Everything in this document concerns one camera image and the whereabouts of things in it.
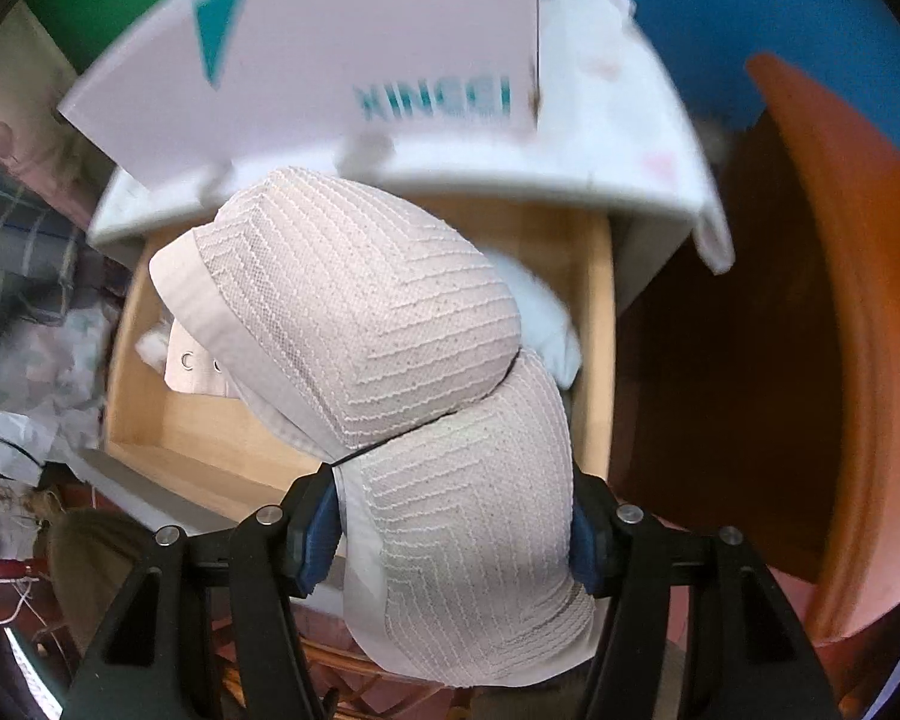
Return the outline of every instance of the teal triangle logo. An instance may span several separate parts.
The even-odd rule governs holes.
[[[203,74],[216,89],[220,84],[227,38],[242,0],[200,0],[194,2],[197,34],[203,54]]]

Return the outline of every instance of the pink pillow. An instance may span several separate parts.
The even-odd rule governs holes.
[[[56,112],[76,80],[53,39],[18,2],[0,25],[0,165],[85,230],[112,166]]]

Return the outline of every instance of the screw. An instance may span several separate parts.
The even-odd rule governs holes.
[[[639,506],[634,506],[634,504],[625,503],[617,509],[617,517],[621,522],[626,522],[628,525],[636,525],[643,519],[643,509]]]
[[[156,532],[156,542],[162,547],[169,547],[180,538],[180,528],[175,525],[164,525]]]
[[[739,546],[744,542],[744,535],[732,525],[725,525],[717,531],[720,541],[729,544],[731,547]]]
[[[265,506],[257,512],[257,522],[261,525],[275,525],[283,517],[283,509],[279,506]]]

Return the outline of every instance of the blue wall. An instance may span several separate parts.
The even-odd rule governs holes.
[[[882,0],[635,0],[693,113],[732,127],[763,108],[744,61],[772,50],[852,103],[900,148],[900,25]]]

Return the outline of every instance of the white string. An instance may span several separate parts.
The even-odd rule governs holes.
[[[15,590],[17,591],[17,595],[20,596],[20,599],[17,601],[17,608],[15,608],[15,610],[13,610],[12,615],[10,615],[10,617],[8,617],[8,618],[5,619],[5,620],[0,620],[0,628],[4,627],[5,625],[9,625],[9,624],[10,624],[11,622],[13,622],[18,616],[20,616],[20,610],[21,610],[22,608],[24,608],[24,601],[26,600],[26,596],[29,595],[29,591],[31,591],[31,586],[28,586],[28,587],[26,588],[26,593],[21,593],[21,592],[20,592],[20,587],[17,586],[16,583],[13,584],[13,589],[15,589]]]
[[[74,670],[70,667],[70,662],[67,659],[66,652],[63,649],[63,645],[60,643],[60,640],[56,637],[56,633],[50,630],[50,624],[43,618],[43,615],[39,613],[34,608],[34,605],[29,601],[29,598],[24,597],[24,603],[28,606],[29,610],[34,613],[34,616],[40,621],[41,625],[43,625],[44,630],[50,634],[50,638],[53,639],[53,643],[56,645],[56,649],[60,651],[60,658],[63,658],[63,665],[67,667],[67,673],[70,675],[70,679],[74,678]]]

